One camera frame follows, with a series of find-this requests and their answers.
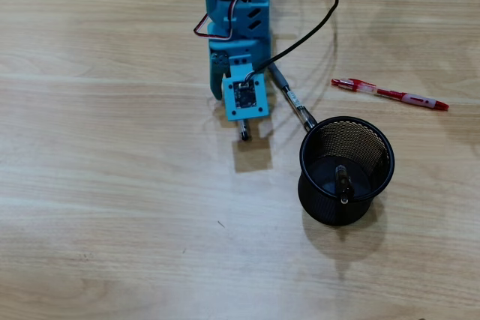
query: blue bracket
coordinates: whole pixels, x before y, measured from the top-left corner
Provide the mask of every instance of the blue bracket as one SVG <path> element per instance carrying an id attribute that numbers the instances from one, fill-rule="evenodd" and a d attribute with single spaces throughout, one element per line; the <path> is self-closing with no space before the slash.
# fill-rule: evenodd
<path id="1" fill-rule="evenodd" d="M 268 116 L 269 105 L 263 74 L 253 77 L 256 102 L 240 108 L 235 99 L 235 84 L 243 82 L 248 73 L 271 56 L 270 0 L 238 0 L 229 22 L 228 11 L 233 0 L 205 0 L 212 23 L 209 34 L 227 36 L 228 41 L 211 39 L 210 88 L 218 99 L 224 99 L 230 121 Z"/>

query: pen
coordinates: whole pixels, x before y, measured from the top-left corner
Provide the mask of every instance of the pen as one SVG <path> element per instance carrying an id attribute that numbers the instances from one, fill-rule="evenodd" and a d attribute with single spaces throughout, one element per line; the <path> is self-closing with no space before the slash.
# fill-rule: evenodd
<path id="1" fill-rule="evenodd" d="M 332 79 L 332 85 L 338 88 L 344 88 L 351 91 L 362 91 L 364 93 L 376 94 L 381 97 L 387 97 L 388 99 L 399 100 L 402 103 L 424 106 L 430 109 L 436 110 L 448 110 L 449 106 L 441 101 L 431 99 L 428 97 L 422 97 L 421 95 L 415 95 L 410 93 L 400 93 L 398 91 L 388 90 L 384 88 L 378 88 L 374 84 L 364 82 L 358 79 Z"/>

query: red wire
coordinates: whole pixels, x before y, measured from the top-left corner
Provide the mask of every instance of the red wire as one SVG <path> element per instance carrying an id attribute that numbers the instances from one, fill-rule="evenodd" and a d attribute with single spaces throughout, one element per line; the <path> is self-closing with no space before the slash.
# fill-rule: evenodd
<path id="1" fill-rule="evenodd" d="M 230 6 L 228 8 L 228 23 L 229 23 L 229 36 L 228 37 L 224 37 L 224 36 L 221 36 L 221 35 L 210 35 L 210 34 L 206 34 L 206 33 L 199 33 L 198 31 L 204 26 L 206 20 L 208 19 L 209 17 L 209 14 L 205 14 L 205 16 L 202 18 L 202 20 L 200 20 L 200 22 L 196 25 L 195 29 L 193 30 L 193 32 L 198 35 L 199 37 L 206 37 L 208 39 L 222 39 L 222 40 L 229 40 L 231 37 L 232 37 L 232 18 L 233 18 L 233 6 L 235 5 L 235 3 L 237 2 L 238 0 L 232 0 L 232 2 L 230 3 Z"/>

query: wood grain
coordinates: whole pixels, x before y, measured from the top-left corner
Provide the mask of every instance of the wood grain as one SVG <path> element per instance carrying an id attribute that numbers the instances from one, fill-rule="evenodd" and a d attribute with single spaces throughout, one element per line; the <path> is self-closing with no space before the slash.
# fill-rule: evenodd
<path id="1" fill-rule="evenodd" d="M 272 0 L 275 52 L 331 2 Z M 304 132 L 273 87 L 238 143 L 192 32 L 204 11 L 0 0 L 0 319 L 480 319 L 480 0 L 340 0 L 279 61 L 317 119 L 358 116 L 394 147 L 387 190 L 342 229 L 300 206 Z"/>

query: mesh pen holder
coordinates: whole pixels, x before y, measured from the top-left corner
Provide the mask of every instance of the mesh pen holder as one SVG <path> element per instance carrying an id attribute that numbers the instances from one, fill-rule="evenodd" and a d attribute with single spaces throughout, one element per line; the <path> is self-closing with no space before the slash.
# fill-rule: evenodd
<path id="1" fill-rule="evenodd" d="M 335 193 L 335 169 L 348 169 L 355 189 L 343 204 Z M 300 148 L 298 196 L 306 212 L 330 226 L 354 223 L 392 179 L 395 159 L 387 138 L 358 118 L 337 117 L 318 123 Z"/>

